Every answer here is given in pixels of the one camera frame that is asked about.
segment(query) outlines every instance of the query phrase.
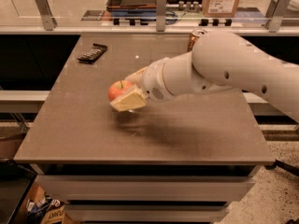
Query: cardboard box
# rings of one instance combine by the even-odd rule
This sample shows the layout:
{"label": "cardboard box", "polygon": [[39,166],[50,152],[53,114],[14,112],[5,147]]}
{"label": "cardboard box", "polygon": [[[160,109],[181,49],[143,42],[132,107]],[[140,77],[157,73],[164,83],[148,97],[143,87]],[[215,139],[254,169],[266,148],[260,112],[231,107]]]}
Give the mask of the cardboard box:
{"label": "cardboard box", "polygon": [[203,0],[203,14],[207,18],[232,18],[240,0]]}
{"label": "cardboard box", "polygon": [[21,207],[13,221],[13,224],[27,223],[27,203],[29,201],[37,203],[44,196],[45,190],[43,190],[36,182],[34,182],[28,193],[26,194],[26,197],[21,204]]}

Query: remote control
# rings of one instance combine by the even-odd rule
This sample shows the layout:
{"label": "remote control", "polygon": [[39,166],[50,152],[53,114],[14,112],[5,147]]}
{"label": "remote control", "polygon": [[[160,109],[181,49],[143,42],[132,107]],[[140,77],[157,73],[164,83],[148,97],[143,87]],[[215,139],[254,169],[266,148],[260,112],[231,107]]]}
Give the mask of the remote control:
{"label": "remote control", "polygon": [[84,53],[84,55],[78,57],[78,60],[82,63],[93,64],[99,59],[107,50],[107,46],[93,43],[93,46]]}

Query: red apple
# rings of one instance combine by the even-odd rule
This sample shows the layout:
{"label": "red apple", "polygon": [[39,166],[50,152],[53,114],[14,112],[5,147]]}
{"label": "red apple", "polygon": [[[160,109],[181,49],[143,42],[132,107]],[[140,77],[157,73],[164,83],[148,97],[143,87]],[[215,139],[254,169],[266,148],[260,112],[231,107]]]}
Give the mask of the red apple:
{"label": "red apple", "polygon": [[128,80],[120,80],[113,83],[109,87],[108,97],[110,101],[113,101],[115,98],[119,97],[125,93],[130,87],[133,86],[133,83]]}

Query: drawer front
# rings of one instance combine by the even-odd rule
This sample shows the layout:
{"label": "drawer front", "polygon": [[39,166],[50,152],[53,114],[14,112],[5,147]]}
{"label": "drawer front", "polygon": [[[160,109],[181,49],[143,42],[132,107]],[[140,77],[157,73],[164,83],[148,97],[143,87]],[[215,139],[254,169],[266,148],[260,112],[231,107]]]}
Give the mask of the drawer front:
{"label": "drawer front", "polygon": [[36,182],[63,201],[232,202],[240,201],[254,185],[251,178],[159,178],[39,175]]}
{"label": "drawer front", "polygon": [[186,206],[104,206],[67,205],[65,212],[76,221],[106,222],[217,222],[221,221],[226,208],[195,208]]}

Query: speckled floor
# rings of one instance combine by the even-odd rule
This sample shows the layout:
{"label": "speckled floor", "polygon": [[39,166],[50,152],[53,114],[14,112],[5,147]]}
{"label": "speckled floor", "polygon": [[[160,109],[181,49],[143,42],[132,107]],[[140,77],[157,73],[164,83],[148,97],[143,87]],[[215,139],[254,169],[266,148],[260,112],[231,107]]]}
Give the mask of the speckled floor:
{"label": "speckled floor", "polygon": [[[299,134],[294,131],[295,126],[260,127],[273,156],[299,166]],[[0,122],[0,138],[19,131],[16,123]],[[241,202],[232,203],[229,214],[215,224],[284,224],[299,218],[299,177],[280,168],[266,170],[263,167],[253,178],[255,186]]]}

